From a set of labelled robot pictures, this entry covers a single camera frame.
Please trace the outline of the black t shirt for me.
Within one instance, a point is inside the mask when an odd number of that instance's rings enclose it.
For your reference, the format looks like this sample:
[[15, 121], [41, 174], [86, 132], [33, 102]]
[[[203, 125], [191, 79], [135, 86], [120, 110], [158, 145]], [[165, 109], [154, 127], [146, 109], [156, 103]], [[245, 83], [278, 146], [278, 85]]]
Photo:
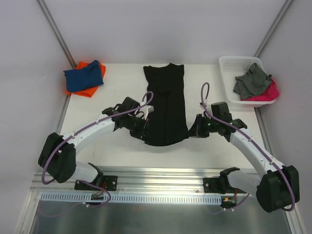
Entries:
[[144, 66], [147, 91], [154, 94], [148, 114], [145, 143], [169, 146], [189, 138], [184, 96], [184, 65]]

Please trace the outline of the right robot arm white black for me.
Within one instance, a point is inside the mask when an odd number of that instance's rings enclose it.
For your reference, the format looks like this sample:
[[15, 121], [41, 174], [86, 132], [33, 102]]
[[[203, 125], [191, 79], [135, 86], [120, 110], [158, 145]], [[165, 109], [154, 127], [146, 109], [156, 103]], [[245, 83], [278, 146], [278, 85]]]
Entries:
[[292, 165], [286, 166], [261, 147], [247, 125], [232, 118], [226, 102], [212, 104], [210, 112], [204, 102], [200, 107], [204, 112], [196, 115], [189, 136], [207, 138], [211, 133], [218, 133], [237, 148], [257, 172], [256, 176], [251, 176], [238, 167], [231, 167], [221, 171], [219, 177], [204, 178], [204, 189], [219, 194], [234, 189], [245, 191], [255, 196], [268, 213], [279, 209], [294, 210], [300, 200], [298, 170]]

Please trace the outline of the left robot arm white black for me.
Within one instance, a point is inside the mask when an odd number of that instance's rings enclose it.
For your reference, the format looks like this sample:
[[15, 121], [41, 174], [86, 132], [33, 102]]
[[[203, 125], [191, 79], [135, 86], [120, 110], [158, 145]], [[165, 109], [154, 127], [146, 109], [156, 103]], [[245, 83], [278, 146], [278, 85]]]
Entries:
[[48, 185], [74, 179], [77, 184], [98, 189], [105, 183], [103, 172], [92, 163], [79, 162], [77, 155], [100, 137], [122, 128], [129, 130], [132, 137], [143, 139], [148, 115], [153, 111], [148, 101], [137, 102], [126, 97], [122, 103], [104, 109], [95, 120], [78, 130], [63, 135], [51, 133], [38, 160], [43, 169], [42, 183]]

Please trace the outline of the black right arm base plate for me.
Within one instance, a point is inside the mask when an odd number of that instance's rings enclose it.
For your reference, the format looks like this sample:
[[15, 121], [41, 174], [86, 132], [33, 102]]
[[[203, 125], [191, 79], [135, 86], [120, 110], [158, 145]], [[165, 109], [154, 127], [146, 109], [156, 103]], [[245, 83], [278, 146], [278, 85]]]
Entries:
[[246, 194], [245, 191], [234, 188], [229, 185], [227, 179], [219, 177], [204, 177], [203, 178], [204, 193], [217, 193], [217, 194]]

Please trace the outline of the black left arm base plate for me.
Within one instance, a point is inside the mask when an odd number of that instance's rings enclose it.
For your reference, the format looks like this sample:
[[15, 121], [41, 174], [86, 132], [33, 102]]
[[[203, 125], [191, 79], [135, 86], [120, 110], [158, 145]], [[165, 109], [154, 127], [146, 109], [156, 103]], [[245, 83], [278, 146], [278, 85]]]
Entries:
[[[116, 175], [100, 175], [94, 181], [90, 182], [90, 184], [95, 185], [97, 187], [104, 188], [107, 191], [116, 191], [117, 190], [117, 180], [118, 176]], [[82, 182], [75, 182], [74, 189], [77, 191], [95, 191], [96, 188], [87, 185]]]

